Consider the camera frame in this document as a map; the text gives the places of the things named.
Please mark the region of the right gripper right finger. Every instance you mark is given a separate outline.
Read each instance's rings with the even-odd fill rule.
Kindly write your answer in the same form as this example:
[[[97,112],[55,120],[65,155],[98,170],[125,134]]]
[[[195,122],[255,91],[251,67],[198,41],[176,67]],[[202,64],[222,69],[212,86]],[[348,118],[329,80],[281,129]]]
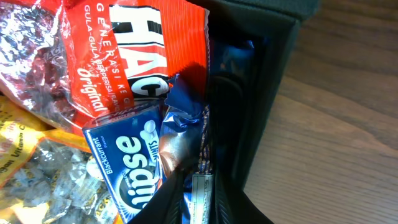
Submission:
[[[215,175],[216,224],[274,224],[248,198],[242,189],[217,171]]]

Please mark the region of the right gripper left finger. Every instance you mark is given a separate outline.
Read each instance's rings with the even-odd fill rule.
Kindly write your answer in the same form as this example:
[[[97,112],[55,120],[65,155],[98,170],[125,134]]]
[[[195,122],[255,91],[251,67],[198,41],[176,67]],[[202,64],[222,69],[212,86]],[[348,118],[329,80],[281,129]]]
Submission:
[[[181,224],[183,181],[183,171],[173,171],[166,183],[128,224]]]

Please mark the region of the blue Eclipse mints box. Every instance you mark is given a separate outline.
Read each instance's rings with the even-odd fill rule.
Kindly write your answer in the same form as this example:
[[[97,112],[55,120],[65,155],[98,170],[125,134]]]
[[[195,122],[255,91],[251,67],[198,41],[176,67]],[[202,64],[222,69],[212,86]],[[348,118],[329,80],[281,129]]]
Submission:
[[[146,103],[97,118],[83,128],[124,223],[152,199],[164,175],[159,163],[162,116]]]

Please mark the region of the purple Dairy Milk bar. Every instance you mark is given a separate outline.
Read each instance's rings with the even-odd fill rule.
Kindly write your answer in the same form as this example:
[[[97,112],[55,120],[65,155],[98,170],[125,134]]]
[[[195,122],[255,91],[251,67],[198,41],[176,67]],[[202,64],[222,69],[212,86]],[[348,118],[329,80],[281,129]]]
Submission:
[[[209,224],[214,180],[208,144],[210,109],[180,75],[171,84],[160,130],[162,169],[166,177],[183,172],[180,222]]]

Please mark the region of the yellow candy bag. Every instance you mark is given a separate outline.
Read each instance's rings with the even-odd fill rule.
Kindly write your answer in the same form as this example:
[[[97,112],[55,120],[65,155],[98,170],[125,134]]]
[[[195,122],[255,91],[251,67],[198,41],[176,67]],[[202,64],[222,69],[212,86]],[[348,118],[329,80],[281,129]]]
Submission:
[[[81,136],[1,97],[1,223],[121,223]]]

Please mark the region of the red Hacks candy bag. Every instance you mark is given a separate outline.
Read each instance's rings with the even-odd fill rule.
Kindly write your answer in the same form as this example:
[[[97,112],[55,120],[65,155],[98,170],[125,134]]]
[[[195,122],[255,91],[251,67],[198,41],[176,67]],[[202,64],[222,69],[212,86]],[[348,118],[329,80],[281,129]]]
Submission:
[[[48,124],[165,98],[180,75],[203,95],[209,12],[178,0],[1,2],[1,91]]]

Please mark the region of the dark green gift box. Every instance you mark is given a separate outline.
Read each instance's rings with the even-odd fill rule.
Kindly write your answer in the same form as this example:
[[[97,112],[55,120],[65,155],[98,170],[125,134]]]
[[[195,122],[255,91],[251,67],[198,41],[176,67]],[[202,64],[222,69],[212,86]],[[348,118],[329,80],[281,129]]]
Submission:
[[[251,40],[256,44],[254,101],[239,170],[234,177],[224,174],[243,189],[296,36],[302,23],[318,11],[320,3],[318,0],[207,0],[199,1],[198,5],[210,12],[210,74],[212,40]]]

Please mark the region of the blue Oreo pack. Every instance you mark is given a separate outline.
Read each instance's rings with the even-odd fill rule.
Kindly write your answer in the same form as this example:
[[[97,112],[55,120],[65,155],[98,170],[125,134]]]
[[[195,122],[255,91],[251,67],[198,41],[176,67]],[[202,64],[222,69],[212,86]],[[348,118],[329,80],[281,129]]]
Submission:
[[[232,177],[239,170],[254,101],[256,54],[256,44],[251,40],[211,42],[208,101],[215,165]]]

